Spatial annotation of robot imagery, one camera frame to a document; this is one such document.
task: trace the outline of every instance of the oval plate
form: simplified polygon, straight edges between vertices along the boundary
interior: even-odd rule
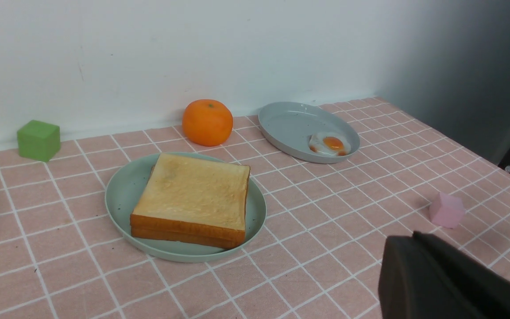
[[[303,161],[333,164],[347,160],[359,149],[359,135],[346,121],[319,107],[296,102],[276,102],[259,111],[265,139],[279,150]],[[336,132],[348,140],[352,149],[345,156],[324,156],[308,147],[317,132]]]
[[[170,152],[171,154],[222,162],[218,158],[196,153]],[[117,171],[105,190],[105,206],[109,216],[123,237],[136,248],[152,256],[174,262],[207,262],[229,256],[249,244],[259,233],[267,217],[267,205],[261,190],[249,178],[247,211],[245,213],[245,241],[233,249],[222,249],[176,241],[148,240],[131,236],[129,216],[147,186],[151,168],[158,160],[158,154],[132,161]]]

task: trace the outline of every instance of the bread slice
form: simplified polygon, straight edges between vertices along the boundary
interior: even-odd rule
[[[246,165],[161,153],[130,216],[131,235],[234,248],[245,241]]]

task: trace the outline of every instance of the pink block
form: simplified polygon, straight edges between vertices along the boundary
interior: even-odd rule
[[[446,228],[455,228],[466,214],[461,198],[440,192],[429,208],[433,224]]]

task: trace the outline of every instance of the green block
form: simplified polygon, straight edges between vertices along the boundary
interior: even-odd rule
[[[48,162],[60,151],[60,127],[32,120],[17,131],[19,156]]]

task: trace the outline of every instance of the green plate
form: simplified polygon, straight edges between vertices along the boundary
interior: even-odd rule
[[[202,158],[203,160],[222,162],[218,158],[196,153],[171,152],[172,154]],[[267,205],[261,190],[249,179],[247,193],[247,212],[245,216],[245,242],[233,249],[221,249],[184,242],[147,240],[131,236],[129,216],[139,201],[147,185],[151,168],[158,160],[158,154],[152,154],[128,163],[115,173],[105,190],[105,206],[109,216],[123,237],[133,246],[152,256],[174,262],[207,262],[227,257],[247,245],[261,230],[267,217]]]

